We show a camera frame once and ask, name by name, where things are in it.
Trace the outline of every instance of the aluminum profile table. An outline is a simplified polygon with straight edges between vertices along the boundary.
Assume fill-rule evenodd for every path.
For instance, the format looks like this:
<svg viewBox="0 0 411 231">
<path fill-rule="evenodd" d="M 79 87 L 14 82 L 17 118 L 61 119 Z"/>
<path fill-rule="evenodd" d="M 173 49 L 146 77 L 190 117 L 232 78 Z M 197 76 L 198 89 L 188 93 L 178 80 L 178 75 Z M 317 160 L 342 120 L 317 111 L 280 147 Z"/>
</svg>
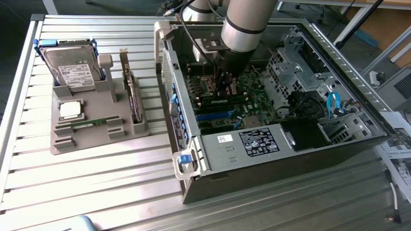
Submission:
<svg viewBox="0 0 411 231">
<path fill-rule="evenodd" d="M 98 230 L 409 230 L 402 198 L 404 224 L 384 220 L 392 192 L 370 151 L 321 171 L 181 204 L 153 67 L 153 23 L 168 19 L 54 15 L 30 21 L 0 128 L 0 230 L 43 230 L 79 214 Z M 98 52 L 113 55 L 113 77 L 120 77 L 118 49 L 128 49 L 150 136 L 50 155 L 51 76 L 31 39 L 89 36 Z"/>
</svg>

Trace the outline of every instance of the white cable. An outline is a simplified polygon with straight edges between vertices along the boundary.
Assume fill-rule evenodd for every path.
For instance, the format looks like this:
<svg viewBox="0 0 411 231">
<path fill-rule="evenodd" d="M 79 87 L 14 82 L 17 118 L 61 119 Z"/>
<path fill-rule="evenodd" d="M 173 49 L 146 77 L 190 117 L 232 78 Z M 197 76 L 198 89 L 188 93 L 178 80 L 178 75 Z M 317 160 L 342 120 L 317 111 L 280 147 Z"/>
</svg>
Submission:
<svg viewBox="0 0 411 231">
<path fill-rule="evenodd" d="M 397 209 L 394 187 L 393 187 L 393 184 L 392 184 L 392 183 L 389 183 L 389 185 L 390 185 L 392 194 L 393 194 L 393 209 Z"/>
</svg>

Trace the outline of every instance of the motherboard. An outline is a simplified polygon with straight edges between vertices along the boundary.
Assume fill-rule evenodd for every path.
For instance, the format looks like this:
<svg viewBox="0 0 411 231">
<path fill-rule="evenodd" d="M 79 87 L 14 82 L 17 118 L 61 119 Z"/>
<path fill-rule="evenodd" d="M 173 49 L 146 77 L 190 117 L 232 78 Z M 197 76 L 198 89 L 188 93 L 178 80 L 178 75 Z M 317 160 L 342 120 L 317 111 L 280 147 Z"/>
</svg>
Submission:
<svg viewBox="0 0 411 231">
<path fill-rule="evenodd" d="M 209 67 L 188 64 L 186 69 L 185 86 L 202 135 L 269 124 L 273 108 L 253 67 L 246 67 L 225 96 L 213 94 L 214 77 Z"/>
</svg>

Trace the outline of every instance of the green circuit board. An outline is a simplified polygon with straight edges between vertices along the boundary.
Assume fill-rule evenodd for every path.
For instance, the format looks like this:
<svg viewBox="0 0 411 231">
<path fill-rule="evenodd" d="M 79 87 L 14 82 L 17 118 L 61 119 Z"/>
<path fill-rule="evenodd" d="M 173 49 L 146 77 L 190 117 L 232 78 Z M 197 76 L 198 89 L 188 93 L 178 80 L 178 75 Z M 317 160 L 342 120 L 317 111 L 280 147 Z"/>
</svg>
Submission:
<svg viewBox="0 0 411 231">
<path fill-rule="evenodd" d="M 246 68 L 237 79 L 237 94 L 213 97 L 212 75 L 186 75 L 185 85 L 201 134 L 213 134 L 264 126 L 273 120 L 273 110 L 257 73 Z"/>
</svg>

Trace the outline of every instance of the warning label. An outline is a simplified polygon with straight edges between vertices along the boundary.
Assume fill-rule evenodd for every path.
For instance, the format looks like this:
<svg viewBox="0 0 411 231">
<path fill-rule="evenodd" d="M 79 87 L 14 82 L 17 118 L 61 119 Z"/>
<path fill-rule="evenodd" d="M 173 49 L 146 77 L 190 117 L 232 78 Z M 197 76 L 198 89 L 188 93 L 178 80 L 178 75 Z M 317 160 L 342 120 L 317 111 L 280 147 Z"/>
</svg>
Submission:
<svg viewBox="0 0 411 231">
<path fill-rule="evenodd" d="M 280 151 L 268 128 L 238 133 L 248 156 Z"/>
<path fill-rule="evenodd" d="M 94 85 L 87 64 L 58 66 L 58 70 L 69 88 Z"/>
</svg>

